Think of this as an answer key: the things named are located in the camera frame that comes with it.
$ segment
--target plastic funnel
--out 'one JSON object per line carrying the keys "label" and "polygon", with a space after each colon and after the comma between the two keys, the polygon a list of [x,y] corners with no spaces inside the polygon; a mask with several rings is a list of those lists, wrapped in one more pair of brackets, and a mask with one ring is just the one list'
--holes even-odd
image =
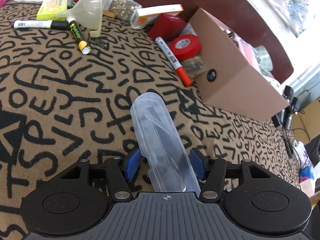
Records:
{"label": "plastic funnel", "polygon": [[94,30],[90,31],[91,37],[99,37],[102,27],[102,3],[103,0],[79,0],[72,9],[58,12],[55,17],[74,18],[82,26]]}

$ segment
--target tape roll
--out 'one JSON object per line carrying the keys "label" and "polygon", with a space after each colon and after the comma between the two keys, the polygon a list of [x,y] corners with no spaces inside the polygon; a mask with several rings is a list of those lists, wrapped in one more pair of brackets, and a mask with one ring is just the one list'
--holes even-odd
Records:
{"label": "tape roll", "polygon": [[201,50],[201,44],[197,36],[185,34],[174,39],[169,48],[179,61],[184,61],[196,56]]}

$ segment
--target brown blanket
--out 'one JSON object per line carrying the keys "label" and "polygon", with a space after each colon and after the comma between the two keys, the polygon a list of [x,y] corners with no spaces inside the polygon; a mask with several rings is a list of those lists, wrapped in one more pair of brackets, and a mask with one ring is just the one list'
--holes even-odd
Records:
{"label": "brown blanket", "polygon": [[[9,2],[0,8],[0,238],[28,232],[21,198],[79,159],[102,163],[137,146],[130,107],[147,91],[158,93],[189,152],[233,163],[252,159],[298,186],[299,163],[289,160],[282,133],[202,104],[196,85],[184,88],[145,31],[103,18],[92,51],[82,55],[69,31],[12,29],[35,19],[39,3]],[[133,191],[150,191],[143,164]],[[226,181],[235,187],[237,181]],[[96,184],[105,190],[105,184]]]}

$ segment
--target black circular mount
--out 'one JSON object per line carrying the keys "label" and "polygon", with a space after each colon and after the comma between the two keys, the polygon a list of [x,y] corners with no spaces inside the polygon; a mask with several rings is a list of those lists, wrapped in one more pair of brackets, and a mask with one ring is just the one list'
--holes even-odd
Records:
{"label": "black circular mount", "polygon": [[86,176],[79,175],[77,179],[49,180],[22,199],[20,213],[30,232],[68,236],[98,224],[107,208],[105,195],[91,187]]}
{"label": "black circular mount", "polygon": [[311,203],[305,193],[271,172],[267,174],[270,178],[248,174],[243,184],[230,191],[223,202],[224,210],[235,224],[268,236],[293,234],[305,228],[311,214]]}

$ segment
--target red box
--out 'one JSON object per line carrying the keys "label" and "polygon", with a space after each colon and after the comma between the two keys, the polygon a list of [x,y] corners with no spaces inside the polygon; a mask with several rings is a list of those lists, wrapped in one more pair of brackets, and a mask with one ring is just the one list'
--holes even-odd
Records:
{"label": "red box", "polygon": [[173,41],[179,36],[186,25],[187,23],[178,16],[161,14],[148,33],[148,36],[152,40],[161,37],[166,42]]}

